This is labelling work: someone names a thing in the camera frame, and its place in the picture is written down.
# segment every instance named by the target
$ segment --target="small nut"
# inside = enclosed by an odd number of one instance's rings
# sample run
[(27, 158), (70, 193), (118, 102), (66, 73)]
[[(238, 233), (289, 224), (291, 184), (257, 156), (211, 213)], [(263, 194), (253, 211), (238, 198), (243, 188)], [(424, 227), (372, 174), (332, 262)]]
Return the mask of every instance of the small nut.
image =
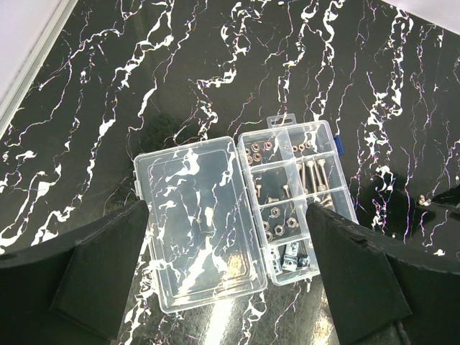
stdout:
[(259, 144), (257, 144), (255, 142), (254, 144), (251, 145), (251, 149), (252, 149), (253, 152), (259, 152), (260, 146), (259, 146)]
[(290, 228), (295, 228), (298, 225), (297, 219), (291, 217), (286, 221), (287, 226)]
[(272, 215), (273, 218), (277, 218), (280, 216), (281, 211), (278, 207), (274, 207), (270, 210), (270, 214)]
[(281, 225), (276, 225), (275, 227), (275, 234), (278, 236), (281, 236), (285, 233), (285, 228), (283, 228)]
[(273, 148), (272, 142), (265, 142), (264, 143), (264, 149), (266, 149), (267, 151), (270, 151), (272, 148)]
[(254, 153), (252, 156), (255, 162), (260, 162), (262, 160), (262, 155), (260, 153)]
[(268, 242), (273, 240), (273, 234), (270, 231), (266, 231), (265, 236), (267, 237)]

